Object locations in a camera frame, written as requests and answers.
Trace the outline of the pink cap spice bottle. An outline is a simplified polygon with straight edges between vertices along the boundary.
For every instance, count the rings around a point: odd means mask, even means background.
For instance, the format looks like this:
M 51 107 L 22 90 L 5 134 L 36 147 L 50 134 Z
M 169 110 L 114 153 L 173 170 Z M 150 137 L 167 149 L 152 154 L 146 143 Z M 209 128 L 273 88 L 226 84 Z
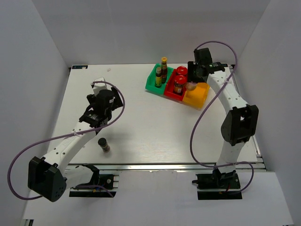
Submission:
M 197 83 L 187 82 L 185 87 L 188 91 L 193 91 L 197 87 Z

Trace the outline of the red lid jar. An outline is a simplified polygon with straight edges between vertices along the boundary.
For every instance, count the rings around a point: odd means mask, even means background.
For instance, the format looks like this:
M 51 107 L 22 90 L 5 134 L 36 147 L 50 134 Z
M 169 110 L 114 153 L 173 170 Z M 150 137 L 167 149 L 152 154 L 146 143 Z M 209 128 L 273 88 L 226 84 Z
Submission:
M 186 77 L 188 74 L 188 69 L 185 66 L 179 66 L 176 68 L 176 73 L 177 73 L 177 75 Z
M 182 94 L 183 87 L 186 85 L 187 78 L 183 75 L 177 75 L 174 78 L 174 89 L 173 92 L 180 95 Z

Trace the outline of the black cap spice jar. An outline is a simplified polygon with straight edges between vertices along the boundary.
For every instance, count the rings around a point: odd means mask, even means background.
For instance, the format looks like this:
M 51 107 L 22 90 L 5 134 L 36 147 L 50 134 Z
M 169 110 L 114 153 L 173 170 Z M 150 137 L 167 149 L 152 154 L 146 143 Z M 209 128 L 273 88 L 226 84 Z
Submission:
M 101 149 L 105 153 L 109 152 L 110 149 L 111 149 L 110 146 L 107 143 L 107 140 L 103 137 L 98 140 L 98 145 L 101 147 Z

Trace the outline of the yellow cap sauce bottle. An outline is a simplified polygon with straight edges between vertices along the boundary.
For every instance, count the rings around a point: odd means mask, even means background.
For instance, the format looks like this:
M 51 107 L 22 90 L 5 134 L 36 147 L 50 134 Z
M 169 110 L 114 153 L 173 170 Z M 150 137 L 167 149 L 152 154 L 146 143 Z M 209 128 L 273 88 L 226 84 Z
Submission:
M 166 57 L 162 57 L 161 58 L 161 76 L 162 76 L 162 83 L 163 84 L 166 82 L 167 72 L 168 72 L 167 58 Z

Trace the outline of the small brown cap bottle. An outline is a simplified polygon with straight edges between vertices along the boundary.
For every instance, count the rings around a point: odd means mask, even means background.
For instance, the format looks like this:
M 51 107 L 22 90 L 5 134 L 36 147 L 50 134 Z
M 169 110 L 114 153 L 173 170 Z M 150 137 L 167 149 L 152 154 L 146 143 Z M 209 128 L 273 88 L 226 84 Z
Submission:
M 159 88 L 162 85 L 161 67 L 156 68 L 155 87 Z

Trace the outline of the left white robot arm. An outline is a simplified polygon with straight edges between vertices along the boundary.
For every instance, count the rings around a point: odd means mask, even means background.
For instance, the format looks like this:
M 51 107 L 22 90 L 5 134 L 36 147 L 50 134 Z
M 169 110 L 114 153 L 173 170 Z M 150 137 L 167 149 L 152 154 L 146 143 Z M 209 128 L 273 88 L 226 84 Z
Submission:
M 79 118 L 73 133 L 65 137 L 52 151 L 29 162 L 28 187 L 48 199 L 57 201 L 69 188 L 94 188 L 100 185 L 99 169 L 92 164 L 81 164 L 67 170 L 73 157 L 108 126 L 112 111 L 124 108 L 117 88 L 102 89 L 87 96 L 89 106 Z

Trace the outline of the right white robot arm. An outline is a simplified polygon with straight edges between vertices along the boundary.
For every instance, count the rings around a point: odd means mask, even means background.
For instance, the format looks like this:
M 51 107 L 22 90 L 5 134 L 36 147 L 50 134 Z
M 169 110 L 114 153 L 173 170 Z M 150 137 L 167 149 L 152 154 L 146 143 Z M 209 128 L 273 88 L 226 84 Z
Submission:
M 255 134 L 259 109 L 239 95 L 225 67 L 220 62 L 213 62 L 208 48 L 195 49 L 194 58 L 188 62 L 188 81 L 208 84 L 226 113 L 221 125 L 224 142 L 212 176 L 213 184 L 222 188 L 234 177 L 239 154 Z

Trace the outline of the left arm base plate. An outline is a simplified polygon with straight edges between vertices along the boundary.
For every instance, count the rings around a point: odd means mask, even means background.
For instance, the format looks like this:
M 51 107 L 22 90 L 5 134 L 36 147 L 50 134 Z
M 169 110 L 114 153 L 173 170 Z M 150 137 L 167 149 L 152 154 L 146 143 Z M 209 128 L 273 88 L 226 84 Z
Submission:
M 119 174 L 101 170 L 98 181 L 71 188 L 69 197 L 77 198 L 114 198 L 119 187 Z

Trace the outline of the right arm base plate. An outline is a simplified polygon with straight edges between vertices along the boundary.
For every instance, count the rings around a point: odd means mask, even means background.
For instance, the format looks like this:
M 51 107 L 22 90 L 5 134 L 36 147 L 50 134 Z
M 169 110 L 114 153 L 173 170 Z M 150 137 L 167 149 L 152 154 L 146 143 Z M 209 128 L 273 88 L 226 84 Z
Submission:
M 197 187 L 198 200 L 241 200 L 240 181 L 237 173 L 225 180 L 215 180 L 213 174 L 197 174 L 192 184 Z

